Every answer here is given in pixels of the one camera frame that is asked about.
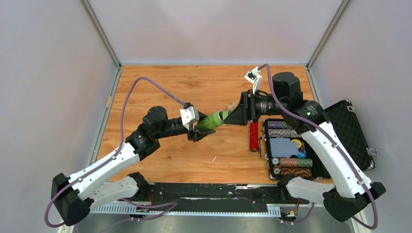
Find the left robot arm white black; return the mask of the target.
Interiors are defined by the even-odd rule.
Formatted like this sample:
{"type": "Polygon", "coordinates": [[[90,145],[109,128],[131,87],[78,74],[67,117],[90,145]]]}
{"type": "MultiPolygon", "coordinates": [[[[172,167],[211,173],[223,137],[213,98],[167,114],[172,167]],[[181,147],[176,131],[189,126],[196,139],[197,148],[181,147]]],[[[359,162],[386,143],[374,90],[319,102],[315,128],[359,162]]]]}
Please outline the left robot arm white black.
{"type": "Polygon", "coordinates": [[[177,118],[168,118],[164,107],[154,106],[138,128],[128,137],[122,136],[120,145],[104,158],[71,175],[57,174],[52,180],[47,210],[54,206],[62,223],[72,226],[81,222],[91,210],[115,200],[130,197],[144,200],[149,188],[140,173],[132,173],[118,182],[110,183],[108,179],[154,153],[160,148],[162,138],[185,134],[189,141],[197,142],[215,133],[222,123],[220,113],[207,116],[190,103],[184,105],[177,118]]]}

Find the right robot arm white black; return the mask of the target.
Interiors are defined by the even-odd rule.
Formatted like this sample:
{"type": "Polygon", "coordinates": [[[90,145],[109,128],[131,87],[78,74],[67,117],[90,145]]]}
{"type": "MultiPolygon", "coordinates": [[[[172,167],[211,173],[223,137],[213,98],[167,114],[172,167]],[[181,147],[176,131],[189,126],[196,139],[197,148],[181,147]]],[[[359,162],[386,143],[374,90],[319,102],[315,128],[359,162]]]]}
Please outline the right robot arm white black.
{"type": "Polygon", "coordinates": [[[225,123],[245,126],[260,116],[283,116],[312,148],[333,179],[332,184],[324,184],[288,175],[278,182],[278,198],[286,203],[298,198],[320,204],[340,222],[354,218],[368,205],[376,212],[375,201],[385,193],[385,187],[371,181],[356,165],[322,106],[303,98],[299,79],[290,72],[269,75],[271,91],[264,95],[259,92],[263,80],[259,71],[248,71],[245,79],[253,88],[242,92],[237,107],[225,123]]]}

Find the green pill bottle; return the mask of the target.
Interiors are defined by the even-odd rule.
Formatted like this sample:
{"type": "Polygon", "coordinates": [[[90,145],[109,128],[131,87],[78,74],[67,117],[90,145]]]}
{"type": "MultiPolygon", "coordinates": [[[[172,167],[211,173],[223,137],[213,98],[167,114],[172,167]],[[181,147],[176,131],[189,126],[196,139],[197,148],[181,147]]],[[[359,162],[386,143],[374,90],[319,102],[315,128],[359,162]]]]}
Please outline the green pill bottle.
{"type": "Polygon", "coordinates": [[[201,130],[214,130],[223,125],[223,111],[216,111],[199,121],[197,126],[201,130]]]}

